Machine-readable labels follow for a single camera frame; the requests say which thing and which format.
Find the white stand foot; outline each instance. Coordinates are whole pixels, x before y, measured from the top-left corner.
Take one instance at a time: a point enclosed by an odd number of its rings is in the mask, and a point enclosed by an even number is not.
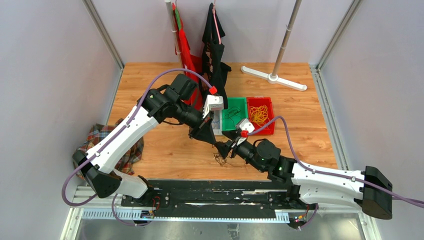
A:
[[[267,74],[267,73],[264,73],[264,72],[261,72],[261,71],[257,71],[257,70],[248,68],[246,66],[242,66],[241,71],[245,74],[249,74],[249,75],[261,78],[261,79],[265,79],[270,84],[281,84],[283,86],[286,86],[286,87],[289,87],[289,88],[292,88],[292,89],[296,89],[296,90],[299,90],[299,91],[305,91],[308,88],[304,84],[299,84],[299,83],[294,82],[294,81],[289,81],[287,79],[278,77],[278,75],[273,77],[271,75],[271,73]]]

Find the yellow string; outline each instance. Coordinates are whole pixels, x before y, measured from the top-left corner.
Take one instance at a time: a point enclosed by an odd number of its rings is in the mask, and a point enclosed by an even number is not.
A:
[[[250,121],[252,123],[256,123],[259,127],[262,127],[267,122],[269,122],[268,118],[268,107],[266,105],[262,105],[260,107],[250,107]]]

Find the red plastic basket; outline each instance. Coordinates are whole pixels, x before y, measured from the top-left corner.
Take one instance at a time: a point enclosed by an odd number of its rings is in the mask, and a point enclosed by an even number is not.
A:
[[[247,100],[247,114],[249,117],[249,120],[251,119],[251,108],[255,107],[258,108],[262,105],[265,105],[268,107],[268,119],[265,123],[268,123],[271,119],[274,118],[274,110],[273,110],[273,103],[271,102],[270,97],[246,97]],[[260,128],[260,126],[253,122],[254,129],[257,130]],[[276,123],[273,122],[269,126],[267,126],[264,130],[258,132],[256,135],[272,135],[274,134],[274,128],[276,126]]]

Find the green plastic basket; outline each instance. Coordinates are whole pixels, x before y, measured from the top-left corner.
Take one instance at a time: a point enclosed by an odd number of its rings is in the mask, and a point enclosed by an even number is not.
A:
[[[248,118],[248,102],[245,97],[229,97],[228,109],[222,110],[222,131],[236,129],[242,119]]]

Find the robotic arm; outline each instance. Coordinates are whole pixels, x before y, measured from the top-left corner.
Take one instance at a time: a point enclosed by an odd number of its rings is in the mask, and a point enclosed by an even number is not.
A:
[[[126,119],[133,117],[130,124],[123,121],[104,140],[87,152],[74,153],[72,157],[78,165],[95,156],[81,169],[81,172],[99,198],[123,194],[133,197],[142,206],[150,202],[153,187],[146,179],[142,176],[129,176],[114,167],[124,153],[144,134],[166,118],[174,118],[189,126],[190,138],[215,145],[223,158],[231,152],[230,158],[239,156],[258,171],[267,172],[268,179],[289,186],[286,195],[276,199],[278,201],[295,201],[308,205],[315,203],[345,205],[362,208],[364,213],[375,218],[392,218],[392,197],[355,180],[367,180],[391,191],[392,184],[374,167],[367,166],[365,171],[343,171],[308,164],[314,171],[307,171],[295,159],[280,155],[281,150],[267,139],[249,143],[248,133],[253,132],[254,127],[248,119],[240,121],[236,126],[237,130],[223,132],[229,141],[216,142],[211,117],[213,111],[223,108],[223,99],[220,96],[208,95],[203,112],[200,112],[182,102],[190,98],[196,87],[194,81],[179,74],[171,85],[150,89],[136,115],[133,116],[133,113],[137,106],[133,107],[126,117]],[[114,138],[113,141],[105,147],[105,143],[111,138]],[[352,176],[352,179],[316,174],[315,170],[343,173]]]

